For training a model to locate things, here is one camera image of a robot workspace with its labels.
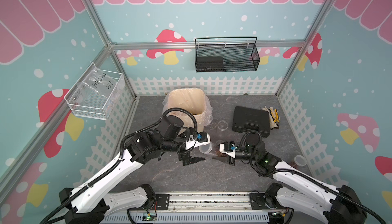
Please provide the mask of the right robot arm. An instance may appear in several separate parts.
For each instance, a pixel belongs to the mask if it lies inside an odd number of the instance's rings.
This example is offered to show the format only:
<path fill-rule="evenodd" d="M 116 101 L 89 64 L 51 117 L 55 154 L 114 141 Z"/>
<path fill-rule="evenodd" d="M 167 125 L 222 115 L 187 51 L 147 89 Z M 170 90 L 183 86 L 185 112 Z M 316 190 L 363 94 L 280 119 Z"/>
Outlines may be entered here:
<path fill-rule="evenodd" d="M 270 209 L 287 207 L 325 224 L 364 224 L 368 215 L 385 223 L 380 215 L 360 202 L 352 188 L 319 181 L 267 152 L 257 131 L 247 132 L 238 145 L 223 142 L 218 148 L 217 160 L 227 163 L 247 160 L 258 176 L 276 180 L 264 193 Z"/>

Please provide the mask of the clear plastic jar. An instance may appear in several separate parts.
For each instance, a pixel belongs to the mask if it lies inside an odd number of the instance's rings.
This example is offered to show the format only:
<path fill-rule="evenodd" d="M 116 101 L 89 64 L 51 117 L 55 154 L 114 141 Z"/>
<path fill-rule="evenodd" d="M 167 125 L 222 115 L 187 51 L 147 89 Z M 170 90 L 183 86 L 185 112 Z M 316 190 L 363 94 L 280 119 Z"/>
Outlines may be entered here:
<path fill-rule="evenodd" d="M 215 154 L 216 150 L 219 150 L 219 146 L 217 146 L 215 143 L 211 142 L 208 145 L 201 145 L 198 147 L 199 151 L 207 156 L 217 157 Z"/>
<path fill-rule="evenodd" d="M 216 129 L 218 132 L 224 132 L 224 131 L 228 130 L 228 127 L 229 127 L 229 125 L 226 121 L 219 121 L 217 123 Z"/>

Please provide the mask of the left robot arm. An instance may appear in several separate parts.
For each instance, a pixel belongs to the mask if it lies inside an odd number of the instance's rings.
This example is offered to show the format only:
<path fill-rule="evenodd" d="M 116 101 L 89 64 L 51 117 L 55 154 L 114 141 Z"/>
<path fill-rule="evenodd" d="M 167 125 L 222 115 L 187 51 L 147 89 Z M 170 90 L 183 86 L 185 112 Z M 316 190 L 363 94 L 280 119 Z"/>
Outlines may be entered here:
<path fill-rule="evenodd" d="M 195 116 L 182 108 L 166 110 L 160 119 L 123 137 L 119 153 L 92 178 L 76 188 L 64 188 L 61 204 L 41 223 L 99 224 L 112 213 L 132 208 L 149 210 L 156 201 L 150 185 L 120 193 L 110 191 L 152 159 L 160 160 L 166 152 L 174 152 L 184 166 L 203 160 L 191 151 L 210 144 L 210 135 L 198 131 Z"/>

